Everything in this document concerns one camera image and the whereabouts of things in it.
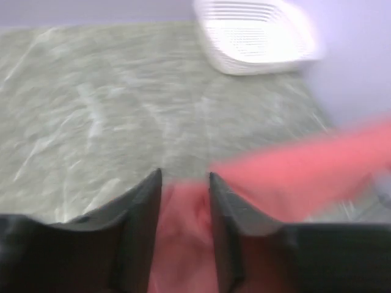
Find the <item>pink red t shirt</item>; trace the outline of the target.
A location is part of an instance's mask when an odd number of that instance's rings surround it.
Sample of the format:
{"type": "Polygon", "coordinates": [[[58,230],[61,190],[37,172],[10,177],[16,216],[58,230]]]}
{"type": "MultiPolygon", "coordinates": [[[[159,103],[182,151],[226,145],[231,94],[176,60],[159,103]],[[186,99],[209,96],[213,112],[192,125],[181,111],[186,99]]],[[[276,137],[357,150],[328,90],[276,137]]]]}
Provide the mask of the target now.
{"type": "MultiPolygon", "coordinates": [[[[286,223],[364,189],[390,170],[390,119],[360,129],[260,150],[212,166],[234,193],[286,223]]],[[[149,292],[219,292],[210,211],[210,176],[163,188],[149,292]]]]}

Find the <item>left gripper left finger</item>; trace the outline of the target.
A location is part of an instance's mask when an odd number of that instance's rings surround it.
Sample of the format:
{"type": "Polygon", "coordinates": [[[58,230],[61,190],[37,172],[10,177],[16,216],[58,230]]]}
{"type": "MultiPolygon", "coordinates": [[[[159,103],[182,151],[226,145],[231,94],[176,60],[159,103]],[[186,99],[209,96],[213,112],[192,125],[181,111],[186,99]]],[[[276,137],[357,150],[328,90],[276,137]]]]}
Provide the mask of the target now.
{"type": "Polygon", "coordinates": [[[1,215],[2,292],[147,292],[162,172],[67,223],[1,215]]]}

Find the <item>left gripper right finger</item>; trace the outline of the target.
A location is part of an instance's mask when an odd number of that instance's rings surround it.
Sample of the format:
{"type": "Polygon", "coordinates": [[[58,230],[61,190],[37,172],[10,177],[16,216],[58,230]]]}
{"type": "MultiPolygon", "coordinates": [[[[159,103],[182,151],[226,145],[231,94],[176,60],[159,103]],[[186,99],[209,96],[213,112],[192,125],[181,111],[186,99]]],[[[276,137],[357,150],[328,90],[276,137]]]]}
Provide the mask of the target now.
{"type": "Polygon", "coordinates": [[[389,223],[286,223],[210,174],[219,292],[389,292],[389,223]]]}

